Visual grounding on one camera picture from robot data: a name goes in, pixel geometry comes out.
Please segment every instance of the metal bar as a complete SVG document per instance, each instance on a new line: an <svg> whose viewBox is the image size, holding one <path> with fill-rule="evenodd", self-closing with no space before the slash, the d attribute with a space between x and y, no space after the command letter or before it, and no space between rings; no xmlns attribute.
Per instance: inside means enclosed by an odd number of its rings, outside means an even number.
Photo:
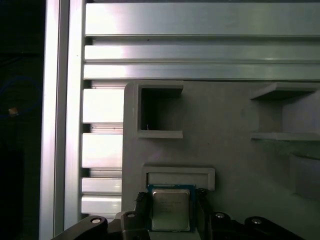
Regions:
<svg viewBox="0 0 320 240"><path fill-rule="evenodd" d="M122 180L120 178L84 177L82 194L84 195L120 195Z"/></svg>
<svg viewBox="0 0 320 240"><path fill-rule="evenodd" d="M39 239L64 230L69 1L47 0L43 76Z"/></svg>
<svg viewBox="0 0 320 240"><path fill-rule="evenodd" d="M320 45L252 43L87 45L87 63L320 63Z"/></svg>
<svg viewBox="0 0 320 240"><path fill-rule="evenodd" d="M318 3L88 3L87 36L320 36Z"/></svg>
<svg viewBox="0 0 320 240"><path fill-rule="evenodd" d="M85 89L84 123L123 123L124 89Z"/></svg>
<svg viewBox="0 0 320 240"><path fill-rule="evenodd" d="M122 134L84 133L82 136L83 168L122 168Z"/></svg>
<svg viewBox="0 0 320 240"><path fill-rule="evenodd" d="M64 229L81 220L82 93L85 1L70 0Z"/></svg>
<svg viewBox="0 0 320 240"><path fill-rule="evenodd" d="M176 80L312 80L319 81L318 64L86 64L84 78Z"/></svg>
<svg viewBox="0 0 320 240"><path fill-rule="evenodd" d="M121 212L121 196L84 195L81 201L81 212L84 214Z"/></svg>

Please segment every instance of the screw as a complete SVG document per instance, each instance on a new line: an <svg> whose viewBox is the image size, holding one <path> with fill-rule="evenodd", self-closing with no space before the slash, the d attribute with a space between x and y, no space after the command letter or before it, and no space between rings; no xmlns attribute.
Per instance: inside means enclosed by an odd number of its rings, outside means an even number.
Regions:
<svg viewBox="0 0 320 240"><path fill-rule="evenodd" d="M134 213L128 213L126 216L128 218L134 218L136 215Z"/></svg>
<svg viewBox="0 0 320 240"><path fill-rule="evenodd" d="M93 224L98 224L98 223L101 222L101 220L100 220L99 218L95 218L95 219L92 219L91 222L92 222Z"/></svg>
<svg viewBox="0 0 320 240"><path fill-rule="evenodd" d="M218 219L223 219L223 218L225 217L225 215L224 215L222 212L216 213L215 216L216 216Z"/></svg>
<svg viewBox="0 0 320 240"><path fill-rule="evenodd" d="M251 221L252 221L254 224L262 224L262 221L261 221L260 219L258 219L258 218L253 218Z"/></svg>

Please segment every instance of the black machine part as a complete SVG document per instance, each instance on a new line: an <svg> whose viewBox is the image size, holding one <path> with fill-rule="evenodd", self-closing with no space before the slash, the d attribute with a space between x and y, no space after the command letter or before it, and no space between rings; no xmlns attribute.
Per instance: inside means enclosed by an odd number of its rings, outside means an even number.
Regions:
<svg viewBox="0 0 320 240"><path fill-rule="evenodd" d="M134 211L122 213L109 224L104 217L88 216L52 240L150 240L151 208L150 194L140 192ZM241 224L224 212L213 211L203 188L197 189L196 227L201 240L303 240L263 217L249 217Z"/></svg>

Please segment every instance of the dark background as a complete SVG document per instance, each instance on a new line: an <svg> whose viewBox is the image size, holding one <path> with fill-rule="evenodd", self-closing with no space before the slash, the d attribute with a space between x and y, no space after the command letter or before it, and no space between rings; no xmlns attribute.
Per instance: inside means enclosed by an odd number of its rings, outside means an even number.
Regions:
<svg viewBox="0 0 320 240"><path fill-rule="evenodd" d="M1 239L38 239L45 4L0 0L0 197L2 217L14 215L14 225L2 225Z"/></svg>

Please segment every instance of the cpu processor chip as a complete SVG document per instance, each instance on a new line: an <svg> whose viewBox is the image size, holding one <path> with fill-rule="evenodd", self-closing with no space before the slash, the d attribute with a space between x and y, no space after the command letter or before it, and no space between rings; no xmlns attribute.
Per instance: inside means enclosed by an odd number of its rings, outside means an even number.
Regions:
<svg viewBox="0 0 320 240"><path fill-rule="evenodd" d="M191 188L183 188L183 185L149 187L152 195L151 231L188 232L193 228L194 186Z"/></svg>

